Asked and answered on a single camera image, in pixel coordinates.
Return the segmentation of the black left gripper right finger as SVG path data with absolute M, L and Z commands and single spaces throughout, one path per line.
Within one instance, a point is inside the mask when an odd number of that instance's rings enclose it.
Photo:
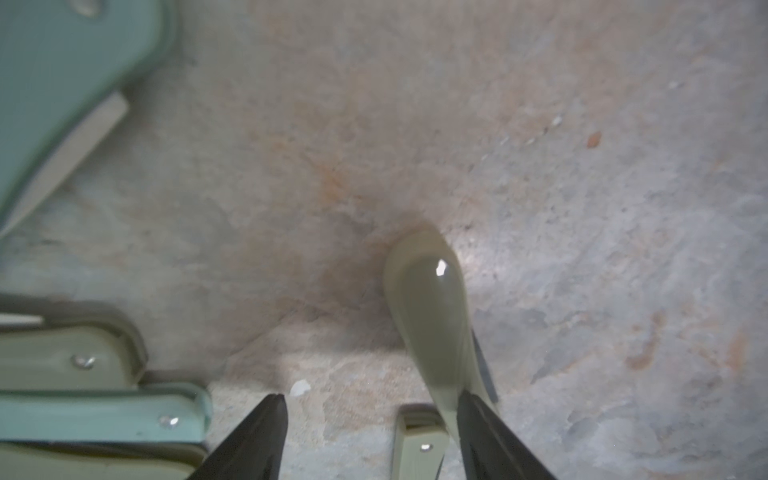
M 556 479 L 478 395 L 462 392 L 457 424 L 468 480 Z

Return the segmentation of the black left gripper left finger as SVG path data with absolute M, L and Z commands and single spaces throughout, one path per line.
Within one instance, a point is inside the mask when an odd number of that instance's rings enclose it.
M 287 432 L 285 397 L 269 394 L 188 479 L 277 480 Z

